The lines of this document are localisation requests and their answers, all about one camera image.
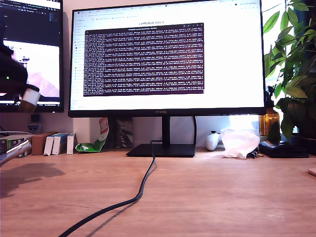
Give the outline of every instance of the monitor base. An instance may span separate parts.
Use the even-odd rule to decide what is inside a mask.
[[[164,147],[162,144],[153,144],[156,157],[194,157],[193,144],[170,144]],[[126,154],[128,157],[152,157],[152,145],[141,144]]]

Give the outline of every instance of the black cable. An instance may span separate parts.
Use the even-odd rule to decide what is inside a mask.
[[[194,146],[197,145],[197,119],[193,116],[193,123],[194,123]]]
[[[0,129],[2,129],[2,131],[3,131],[3,132],[6,132],[6,131],[3,129],[3,127],[1,127],[1,126],[0,126]],[[7,137],[8,135],[9,135],[9,134],[8,134],[8,133],[6,133],[6,135],[5,135],[5,136]]]
[[[153,165],[155,163],[155,160],[156,160],[156,157],[154,155],[153,142],[161,142],[161,141],[153,140],[153,141],[150,142],[150,144],[152,145],[153,161],[152,161],[151,165],[149,166],[149,168],[148,168],[148,170],[147,170],[147,172],[146,172],[146,174],[145,174],[145,176],[143,178],[143,181],[142,181],[142,183],[140,185],[138,194],[134,198],[132,198],[130,200],[114,204],[112,206],[106,207],[106,208],[104,208],[104,209],[102,209],[100,211],[97,211],[97,212],[93,213],[92,215],[84,218],[83,220],[81,220],[78,223],[76,223],[73,226],[71,226],[69,229],[67,229],[65,232],[63,232],[59,237],[66,237],[66,236],[70,235],[72,232],[74,232],[76,229],[78,229],[79,227],[83,226],[85,223],[93,220],[94,218],[96,218],[96,217],[98,217],[98,216],[100,216],[100,215],[102,215],[102,214],[104,214],[104,213],[106,213],[108,211],[111,211],[113,209],[119,208],[121,206],[129,205],[129,204],[131,204],[133,202],[138,201],[141,198],[141,196],[143,194],[145,182],[146,182],[146,180],[147,180],[147,178],[148,178],[148,176],[150,174],[150,171],[151,171],[151,169],[152,169],[152,167],[153,167]]]

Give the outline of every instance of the white plastic bag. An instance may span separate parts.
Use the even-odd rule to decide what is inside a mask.
[[[252,152],[260,143],[259,134],[252,129],[225,128],[221,131],[221,135],[225,147],[222,154],[228,158],[246,159],[247,154]]]

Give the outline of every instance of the monitor bezel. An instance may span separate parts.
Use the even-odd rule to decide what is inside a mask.
[[[263,107],[240,107],[240,108],[208,108],[208,109],[161,109],[161,110],[70,110],[71,108],[71,85],[72,85],[72,61],[73,61],[73,28],[74,28],[74,15],[78,11],[89,10],[103,10],[122,7],[135,7],[135,6],[150,6],[160,4],[172,3],[186,3],[196,1],[213,1],[213,0],[184,0],[184,1],[169,1],[169,2],[156,2],[123,6],[109,6],[109,7],[96,7],[96,8],[83,8],[74,9],[72,11],[72,29],[71,29],[71,50],[70,50],[70,83],[69,83],[69,103],[68,103],[68,116],[71,118],[99,118],[109,116],[129,116],[129,117],[161,117],[161,116],[226,116],[226,115],[264,115],[267,112],[266,108],[266,83],[265,83],[265,70],[264,70],[264,53],[262,53],[262,68],[263,68],[263,92],[264,92],[264,106]],[[260,20],[261,20],[261,42],[262,52],[264,52],[263,44],[263,17],[262,17],[262,2],[260,2]]]
[[[63,113],[65,111],[65,100],[64,100],[64,10],[63,10],[63,0],[60,1],[60,46],[59,46],[59,106],[36,106],[34,113]],[[0,105],[1,113],[17,113],[19,106],[17,105]]]

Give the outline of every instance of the monitor stand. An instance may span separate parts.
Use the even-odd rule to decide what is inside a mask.
[[[162,116],[162,144],[153,144],[156,157],[193,157],[194,144],[170,144],[170,117]],[[126,154],[128,157],[152,157],[152,145],[141,144]]]

